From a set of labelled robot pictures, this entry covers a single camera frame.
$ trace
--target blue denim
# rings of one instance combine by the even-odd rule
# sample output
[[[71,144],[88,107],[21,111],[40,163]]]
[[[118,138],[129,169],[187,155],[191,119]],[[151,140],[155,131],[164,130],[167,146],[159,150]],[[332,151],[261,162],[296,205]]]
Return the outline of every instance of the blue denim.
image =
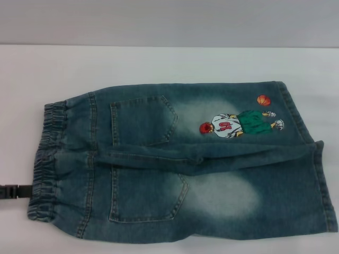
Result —
[[[337,232],[323,146],[282,82],[109,87],[45,106],[28,217],[125,243]]]

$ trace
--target gray wall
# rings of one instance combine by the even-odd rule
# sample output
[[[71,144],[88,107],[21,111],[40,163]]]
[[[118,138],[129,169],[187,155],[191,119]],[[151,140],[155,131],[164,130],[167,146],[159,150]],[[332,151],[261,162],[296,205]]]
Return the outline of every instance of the gray wall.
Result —
[[[333,48],[339,0],[0,0],[0,43]]]

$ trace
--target cartoon boy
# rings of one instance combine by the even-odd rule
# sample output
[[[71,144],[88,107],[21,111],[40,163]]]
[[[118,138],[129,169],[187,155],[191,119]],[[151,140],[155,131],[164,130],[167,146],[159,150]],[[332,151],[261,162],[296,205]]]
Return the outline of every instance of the cartoon boy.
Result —
[[[234,138],[248,134],[271,133],[273,128],[279,131],[284,129],[284,122],[279,119],[270,124],[262,120],[262,116],[275,117],[275,113],[267,111],[244,111],[239,115],[220,114],[216,115],[212,122],[200,125],[200,133],[212,133],[213,131],[222,138]]]

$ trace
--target white table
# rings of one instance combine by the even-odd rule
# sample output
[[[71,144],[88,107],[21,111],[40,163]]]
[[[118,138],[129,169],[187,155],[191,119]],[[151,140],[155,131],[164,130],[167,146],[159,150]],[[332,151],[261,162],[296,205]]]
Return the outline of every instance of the white table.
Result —
[[[339,214],[339,49],[0,46],[0,184],[31,184],[43,106],[108,86],[281,80],[315,140]],[[132,245],[78,240],[0,201],[0,253],[338,253],[339,234]]]

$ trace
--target orange basketball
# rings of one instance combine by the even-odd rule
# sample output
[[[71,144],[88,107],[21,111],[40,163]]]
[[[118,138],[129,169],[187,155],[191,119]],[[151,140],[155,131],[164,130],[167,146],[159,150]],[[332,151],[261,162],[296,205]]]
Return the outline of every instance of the orange basketball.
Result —
[[[266,95],[260,95],[256,100],[262,106],[268,106],[271,104],[271,99]]]

